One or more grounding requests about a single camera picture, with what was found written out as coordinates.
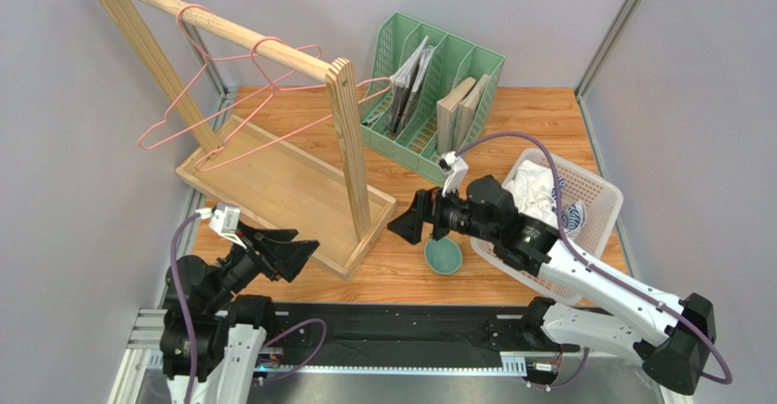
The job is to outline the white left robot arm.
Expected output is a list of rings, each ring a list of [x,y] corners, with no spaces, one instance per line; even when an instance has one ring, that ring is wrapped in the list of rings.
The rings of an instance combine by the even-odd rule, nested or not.
[[[193,254],[174,259],[160,340],[171,402],[247,401],[260,350],[277,321],[271,297],[242,291],[260,275],[291,282],[301,273],[320,243],[297,234],[238,223],[230,252],[217,264]]]

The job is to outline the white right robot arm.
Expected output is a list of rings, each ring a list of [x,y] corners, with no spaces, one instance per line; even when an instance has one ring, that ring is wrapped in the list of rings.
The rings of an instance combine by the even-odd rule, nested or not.
[[[435,240],[454,231],[491,243],[505,273],[526,271],[576,291],[603,313],[537,297],[523,316],[527,340],[577,345],[639,364],[659,385],[691,396],[714,355],[714,308],[698,294],[680,298],[645,285],[586,254],[552,225],[521,213],[491,175],[461,198],[441,188],[419,190],[388,230],[419,243],[429,224]]]

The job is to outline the blue white striped tank top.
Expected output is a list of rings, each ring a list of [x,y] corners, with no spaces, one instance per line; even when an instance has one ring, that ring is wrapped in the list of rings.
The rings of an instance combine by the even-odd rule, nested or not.
[[[578,235],[582,232],[583,228],[585,227],[586,223],[586,207],[582,200],[578,200],[574,203],[571,203],[569,205],[566,205],[563,207],[562,211],[558,210],[558,203],[557,203],[557,190],[561,189],[562,191],[565,190],[565,179],[561,178],[559,180],[559,186],[555,187],[554,185],[551,188],[551,198],[550,198],[550,224],[554,228],[558,228],[559,225],[562,225],[564,228],[566,236],[570,240],[575,240]]]

